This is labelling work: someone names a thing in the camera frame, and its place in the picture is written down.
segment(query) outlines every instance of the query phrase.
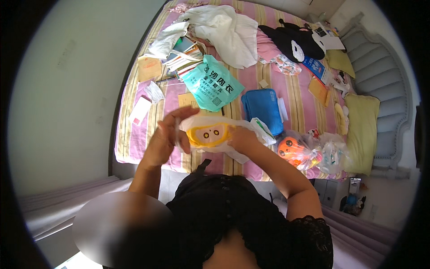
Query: white curtain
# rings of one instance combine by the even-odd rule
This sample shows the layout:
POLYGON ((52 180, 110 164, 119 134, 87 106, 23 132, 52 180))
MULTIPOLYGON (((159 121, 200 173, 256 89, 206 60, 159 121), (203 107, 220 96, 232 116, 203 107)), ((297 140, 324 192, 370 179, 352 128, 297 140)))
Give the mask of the white curtain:
POLYGON ((333 240, 333 269, 378 268, 398 231, 322 206, 333 240))
POLYGON ((48 193, 19 198, 27 228, 34 240, 40 240, 73 223, 76 213, 93 198, 109 192, 124 192, 133 178, 116 176, 48 193))

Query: green plastic bag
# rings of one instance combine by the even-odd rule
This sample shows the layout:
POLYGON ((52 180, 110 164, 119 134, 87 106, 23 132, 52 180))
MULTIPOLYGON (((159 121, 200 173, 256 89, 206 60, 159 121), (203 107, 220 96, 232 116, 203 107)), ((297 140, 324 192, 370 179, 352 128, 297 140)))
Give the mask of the green plastic bag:
POLYGON ((200 108, 219 111, 232 102, 245 88, 212 55, 182 77, 200 108))

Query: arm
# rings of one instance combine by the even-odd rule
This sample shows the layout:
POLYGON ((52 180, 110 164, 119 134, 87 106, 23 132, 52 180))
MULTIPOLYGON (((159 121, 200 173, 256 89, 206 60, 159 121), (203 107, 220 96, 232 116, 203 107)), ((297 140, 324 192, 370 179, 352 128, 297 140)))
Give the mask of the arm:
MULTIPOLYGON (((158 128, 148 144, 145 154, 137 167, 135 177, 129 192, 139 192, 158 199, 160 189, 161 165, 165 164, 175 147, 175 122, 195 115, 198 108, 183 107, 171 112, 163 121, 158 122, 158 128)), ((184 131, 179 131, 179 143, 186 154, 190 153, 190 143, 184 131)))
POLYGON ((263 169, 288 199, 288 220, 307 215, 323 217, 318 193, 299 170, 261 144, 253 131, 237 127, 231 133, 229 144, 263 169))

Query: hand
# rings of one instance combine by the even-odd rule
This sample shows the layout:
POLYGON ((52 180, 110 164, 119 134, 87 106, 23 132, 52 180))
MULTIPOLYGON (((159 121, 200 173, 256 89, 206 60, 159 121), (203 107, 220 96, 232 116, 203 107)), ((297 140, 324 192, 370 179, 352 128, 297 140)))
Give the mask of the hand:
MULTIPOLYGON (((185 120, 199 113, 199 108, 192 108, 186 106, 172 111, 163 121, 158 122, 158 128, 155 130, 154 135, 149 141, 148 147, 145 151, 142 161, 145 167, 157 167, 165 164, 176 144, 175 122, 185 120)), ((190 153, 190 142, 187 134, 179 130, 178 134, 179 144, 186 154, 190 153)))
POLYGON ((229 126, 228 132, 231 137, 227 142, 238 153, 245 154, 257 145, 262 145, 253 131, 242 126, 229 126))

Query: black dress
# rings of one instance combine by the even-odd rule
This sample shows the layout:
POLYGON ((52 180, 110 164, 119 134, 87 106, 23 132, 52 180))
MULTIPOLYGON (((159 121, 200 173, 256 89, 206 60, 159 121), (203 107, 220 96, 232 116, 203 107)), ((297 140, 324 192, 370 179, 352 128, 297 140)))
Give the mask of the black dress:
POLYGON ((214 246, 233 228, 262 269, 332 268, 332 238, 324 219, 287 221, 244 177, 203 176, 205 162, 166 204, 174 222, 169 233, 157 233, 164 243, 145 251, 150 259, 143 268, 202 268, 214 246))

